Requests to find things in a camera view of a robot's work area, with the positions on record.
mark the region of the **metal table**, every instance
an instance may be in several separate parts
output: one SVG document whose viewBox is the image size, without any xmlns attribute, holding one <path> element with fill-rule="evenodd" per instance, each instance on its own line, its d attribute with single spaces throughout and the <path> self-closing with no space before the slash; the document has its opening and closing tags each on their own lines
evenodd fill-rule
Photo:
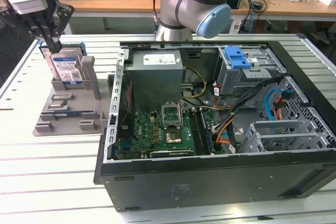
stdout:
<svg viewBox="0 0 336 224">
<path fill-rule="evenodd" d="M 319 68 L 334 69 L 318 49 L 295 35 L 214 39 L 237 37 L 278 40 L 293 57 L 318 57 L 327 66 Z M 119 41 L 152 39 L 151 35 L 71 35 L 61 41 L 84 41 L 88 54 L 96 58 L 98 78 L 104 79 L 114 72 Z M 0 223 L 259 223 L 259 217 L 265 219 L 263 224 L 317 224 L 336 220 L 336 181 L 306 199 L 117 213 L 104 187 L 92 182 L 99 135 L 32 134 L 50 92 L 51 77 L 35 41 L 0 89 Z"/>
</svg>

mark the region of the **circuit board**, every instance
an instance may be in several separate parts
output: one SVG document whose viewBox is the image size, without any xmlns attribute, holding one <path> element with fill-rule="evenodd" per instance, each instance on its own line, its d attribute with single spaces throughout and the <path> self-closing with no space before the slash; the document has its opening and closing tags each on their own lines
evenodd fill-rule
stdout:
<svg viewBox="0 0 336 224">
<path fill-rule="evenodd" d="M 165 111 L 165 120 L 175 120 L 176 111 Z M 208 129 L 214 125 L 212 111 L 204 111 Z M 121 159 L 147 158 L 155 151 L 192 151 L 195 145 L 190 122 L 190 113 L 183 111 L 181 127 L 165 129 L 161 111 L 139 111 L 134 118 L 134 137 L 131 140 L 122 139 L 119 143 Z"/>
</svg>

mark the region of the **sticker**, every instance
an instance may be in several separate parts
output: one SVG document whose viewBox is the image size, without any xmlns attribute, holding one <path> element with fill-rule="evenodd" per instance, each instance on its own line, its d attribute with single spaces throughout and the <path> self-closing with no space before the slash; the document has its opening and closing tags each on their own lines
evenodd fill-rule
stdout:
<svg viewBox="0 0 336 224">
<path fill-rule="evenodd" d="M 230 144 L 229 150 L 231 151 L 232 154 L 236 153 L 236 149 Z"/>
<path fill-rule="evenodd" d="M 179 201 L 187 197 L 190 190 L 190 184 L 173 185 L 170 200 Z"/>
<path fill-rule="evenodd" d="M 167 55 L 145 55 L 144 65 L 173 65 L 176 64 L 174 54 Z"/>
<path fill-rule="evenodd" d="M 75 67 L 77 62 L 74 57 L 54 58 L 52 60 L 62 81 L 78 84 L 83 80 L 79 70 Z"/>
<path fill-rule="evenodd" d="M 247 61 L 248 61 L 248 62 L 258 62 L 258 60 L 255 59 L 255 58 L 251 58 L 251 59 L 247 58 Z"/>
<path fill-rule="evenodd" d="M 68 116 L 67 114 L 54 114 L 54 116 Z"/>
<path fill-rule="evenodd" d="M 237 133 L 241 134 L 241 135 L 243 135 L 243 133 L 244 133 L 244 130 L 242 128 L 237 129 L 237 131 L 238 131 Z"/>
<path fill-rule="evenodd" d="M 214 88 L 214 93 L 215 93 L 215 96 L 219 96 L 219 88 Z"/>
</svg>

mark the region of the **white label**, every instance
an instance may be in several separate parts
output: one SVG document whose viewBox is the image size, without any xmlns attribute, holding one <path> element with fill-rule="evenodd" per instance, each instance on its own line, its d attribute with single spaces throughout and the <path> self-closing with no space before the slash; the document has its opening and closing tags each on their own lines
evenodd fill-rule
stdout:
<svg viewBox="0 0 336 224">
<path fill-rule="evenodd" d="M 247 61 L 248 61 L 248 62 L 258 62 L 258 60 L 255 59 L 255 58 L 252 58 L 252 59 L 247 58 Z"/>
<path fill-rule="evenodd" d="M 219 96 L 219 88 L 214 88 L 214 93 L 215 93 L 215 96 Z"/>
<path fill-rule="evenodd" d="M 238 135 L 243 135 L 244 130 L 242 128 L 237 129 L 238 132 L 236 132 Z"/>
<path fill-rule="evenodd" d="M 173 54 L 167 55 L 145 55 L 143 57 L 144 65 L 173 65 L 176 64 Z"/>
<path fill-rule="evenodd" d="M 79 70 L 75 68 L 77 63 L 75 57 L 53 58 L 52 60 L 62 81 L 77 84 L 83 80 Z"/>
<path fill-rule="evenodd" d="M 231 153 L 235 154 L 236 153 L 236 149 L 230 144 L 229 146 L 229 150 L 231 151 Z"/>
</svg>

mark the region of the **hard drive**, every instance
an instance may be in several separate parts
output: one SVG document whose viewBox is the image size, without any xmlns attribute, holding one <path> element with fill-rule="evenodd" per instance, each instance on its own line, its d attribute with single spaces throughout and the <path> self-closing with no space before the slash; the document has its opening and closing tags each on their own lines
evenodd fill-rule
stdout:
<svg viewBox="0 0 336 224">
<path fill-rule="evenodd" d="M 52 54 L 44 43 L 40 45 L 40 50 L 54 80 L 62 81 L 66 88 L 83 88 L 83 80 L 88 80 L 81 64 L 83 56 L 87 55 L 84 43 L 65 44 L 57 54 Z"/>
</svg>

